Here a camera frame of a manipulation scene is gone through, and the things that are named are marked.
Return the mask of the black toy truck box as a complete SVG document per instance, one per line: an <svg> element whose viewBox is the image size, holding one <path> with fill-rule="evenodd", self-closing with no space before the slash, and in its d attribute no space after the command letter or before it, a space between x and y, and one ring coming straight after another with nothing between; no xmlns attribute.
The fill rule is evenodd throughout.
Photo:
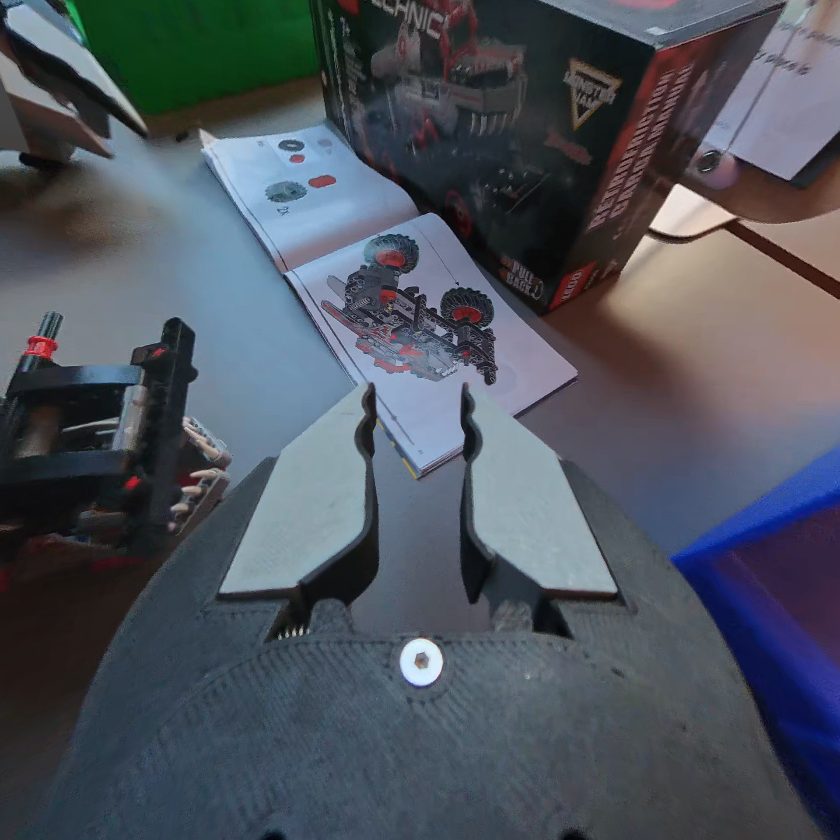
<svg viewBox="0 0 840 840"><path fill-rule="evenodd" d="M327 117L544 315L619 274L772 1L313 1Z"/></svg>

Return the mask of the open instruction booklet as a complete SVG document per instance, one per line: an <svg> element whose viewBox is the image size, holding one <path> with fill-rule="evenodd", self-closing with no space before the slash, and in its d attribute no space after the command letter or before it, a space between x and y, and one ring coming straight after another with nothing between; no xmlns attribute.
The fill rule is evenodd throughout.
<svg viewBox="0 0 840 840"><path fill-rule="evenodd" d="M414 477L460 452L463 384L517 416L577 379L446 222L421 214L327 123L198 137L335 359L354 384L374 385L379 423Z"/></svg>

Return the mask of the green plastic bin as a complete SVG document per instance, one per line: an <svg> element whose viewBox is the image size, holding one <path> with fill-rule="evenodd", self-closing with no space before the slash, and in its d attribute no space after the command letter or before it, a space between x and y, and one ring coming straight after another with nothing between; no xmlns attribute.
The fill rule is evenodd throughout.
<svg viewBox="0 0 840 840"><path fill-rule="evenodd" d="M75 1L87 45L146 114L309 77L307 1Z"/></svg>

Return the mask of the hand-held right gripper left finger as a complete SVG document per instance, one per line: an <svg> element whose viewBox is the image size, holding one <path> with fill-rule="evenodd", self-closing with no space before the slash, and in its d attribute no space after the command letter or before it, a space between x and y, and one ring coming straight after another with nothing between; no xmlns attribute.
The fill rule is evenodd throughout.
<svg viewBox="0 0 840 840"><path fill-rule="evenodd" d="M376 420L364 382L281 450L220 597L350 606L364 593L379 568Z"/></svg>

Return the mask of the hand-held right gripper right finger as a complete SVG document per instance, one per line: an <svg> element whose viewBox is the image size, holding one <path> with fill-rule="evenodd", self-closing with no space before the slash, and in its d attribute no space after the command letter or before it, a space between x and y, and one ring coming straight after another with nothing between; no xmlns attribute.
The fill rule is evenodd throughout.
<svg viewBox="0 0 840 840"><path fill-rule="evenodd" d="M618 585L561 458L464 385L460 571L469 603L614 601Z"/></svg>

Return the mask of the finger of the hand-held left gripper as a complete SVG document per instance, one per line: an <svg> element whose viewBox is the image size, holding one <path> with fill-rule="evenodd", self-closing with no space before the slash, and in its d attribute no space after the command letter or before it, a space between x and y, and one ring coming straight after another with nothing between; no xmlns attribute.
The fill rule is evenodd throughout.
<svg viewBox="0 0 840 840"><path fill-rule="evenodd" d="M102 139L111 137L112 119L141 138L148 136L131 101L84 45L75 26L48 2L2 2L2 56L75 109Z"/></svg>
<svg viewBox="0 0 840 840"><path fill-rule="evenodd" d="M48 164L65 164L75 150L110 160L108 143L78 112L27 79L18 64L1 57L2 151L18 152Z"/></svg>

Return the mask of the blue plastic bin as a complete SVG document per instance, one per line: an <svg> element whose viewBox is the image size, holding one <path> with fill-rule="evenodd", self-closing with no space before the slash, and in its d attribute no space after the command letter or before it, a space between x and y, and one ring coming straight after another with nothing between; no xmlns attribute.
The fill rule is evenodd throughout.
<svg viewBox="0 0 840 840"><path fill-rule="evenodd" d="M838 448L671 561L724 636L794 787L838 838Z"/></svg>

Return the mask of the brick-built toy truck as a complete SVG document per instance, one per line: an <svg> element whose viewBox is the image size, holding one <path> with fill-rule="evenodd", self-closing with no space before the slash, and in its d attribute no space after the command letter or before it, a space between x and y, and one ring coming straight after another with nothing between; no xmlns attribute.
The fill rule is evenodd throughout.
<svg viewBox="0 0 840 840"><path fill-rule="evenodd" d="M29 337L1 415L2 592L163 559L229 485L226 444L186 413L194 331L180 318L126 364L54 360L63 317Z"/></svg>

